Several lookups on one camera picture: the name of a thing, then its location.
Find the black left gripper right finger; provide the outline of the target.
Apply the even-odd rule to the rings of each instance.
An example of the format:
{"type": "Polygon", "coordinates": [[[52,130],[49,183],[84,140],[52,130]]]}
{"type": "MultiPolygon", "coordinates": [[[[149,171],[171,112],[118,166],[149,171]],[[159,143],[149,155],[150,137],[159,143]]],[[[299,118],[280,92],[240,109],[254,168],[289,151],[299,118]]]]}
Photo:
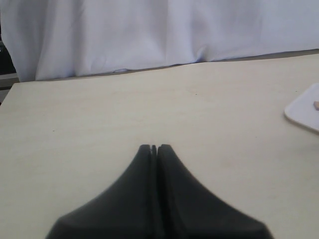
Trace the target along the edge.
{"type": "Polygon", "coordinates": [[[267,226],[204,187],[173,148],[158,148],[158,183],[169,239],[271,239],[267,226]]]}

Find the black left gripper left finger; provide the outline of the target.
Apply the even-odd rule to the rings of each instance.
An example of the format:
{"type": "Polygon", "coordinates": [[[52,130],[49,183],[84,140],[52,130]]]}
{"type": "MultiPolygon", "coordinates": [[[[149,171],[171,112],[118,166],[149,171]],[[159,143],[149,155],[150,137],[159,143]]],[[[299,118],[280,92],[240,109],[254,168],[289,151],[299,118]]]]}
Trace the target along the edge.
{"type": "Polygon", "coordinates": [[[125,172],[103,193],[60,217],[49,239],[156,239],[156,147],[141,145],[125,172]]]}

